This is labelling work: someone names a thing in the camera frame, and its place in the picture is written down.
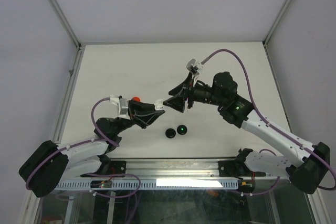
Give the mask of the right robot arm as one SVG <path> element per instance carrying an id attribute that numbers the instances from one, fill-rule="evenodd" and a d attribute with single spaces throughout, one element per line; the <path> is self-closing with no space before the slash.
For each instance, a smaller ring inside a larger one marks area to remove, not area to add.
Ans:
<path id="1" fill-rule="evenodd" d="M 263 172 L 289 180 L 297 189 L 313 194 L 327 172 L 335 175 L 330 165 L 330 149 L 285 131 L 263 116 L 248 100 L 237 93 L 237 83 L 229 72 L 220 72 L 211 86 L 194 81 L 191 74 L 169 92 L 163 105 L 181 113 L 195 102 L 217 106 L 221 117 L 276 149 L 280 155 L 268 155 L 245 148 L 235 159 L 235 171 L 240 175 Z"/>

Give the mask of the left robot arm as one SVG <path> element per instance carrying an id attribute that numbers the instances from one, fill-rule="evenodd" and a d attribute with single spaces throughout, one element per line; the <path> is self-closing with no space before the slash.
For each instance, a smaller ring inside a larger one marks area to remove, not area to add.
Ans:
<path id="1" fill-rule="evenodd" d="M 56 144 L 51 140 L 41 143 L 18 172 L 27 190 L 41 198 L 64 180 L 82 175 L 106 177 L 110 170 L 107 154 L 120 146 L 119 134 L 135 125 L 145 129 L 165 113 L 163 101 L 150 104 L 109 96 L 94 104 L 92 116 L 103 102 L 115 105 L 118 116 L 92 119 L 96 138 L 70 144 Z"/>

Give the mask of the orange earbud case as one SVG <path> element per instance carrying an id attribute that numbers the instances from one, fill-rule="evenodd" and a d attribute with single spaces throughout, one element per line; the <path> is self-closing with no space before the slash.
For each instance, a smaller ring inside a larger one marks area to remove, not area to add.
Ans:
<path id="1" fill-rule="evenodd" d="M 133 99 L 134 101 L 138 101 L 138 102 L 141 101 L 139 97 L 133 97 L 132 99 Z"/>

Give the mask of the white earbud case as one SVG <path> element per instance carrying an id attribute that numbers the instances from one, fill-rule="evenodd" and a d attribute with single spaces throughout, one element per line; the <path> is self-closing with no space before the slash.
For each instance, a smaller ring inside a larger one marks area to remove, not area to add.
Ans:
<path id="1" fill-rule="evenodd" d="M 164 110 L 164 104 L 163 104 L 164 100 L 163 99 L 158 99 L 155 101 L 154 103 L 154 108 L 156 111 L 162 111 Z"/>

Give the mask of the black earbud case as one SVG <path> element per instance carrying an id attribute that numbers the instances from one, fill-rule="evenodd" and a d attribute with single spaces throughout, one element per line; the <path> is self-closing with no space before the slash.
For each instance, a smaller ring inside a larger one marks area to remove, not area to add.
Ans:
<path id="1" fill-rule="evenodd" d="M 185 135 L 187 133 L 187 127 L 181 124 L 177 127 L 176 131 L 179 135 Z"/>
<path id="2" fill-rule="evenodd" d="M 176 137 L 176 130 L 173 129 L 173 128 L 168 128 L 165 131 L 165 136 L 169 139 L 172 139 L 172 138 Z"/>

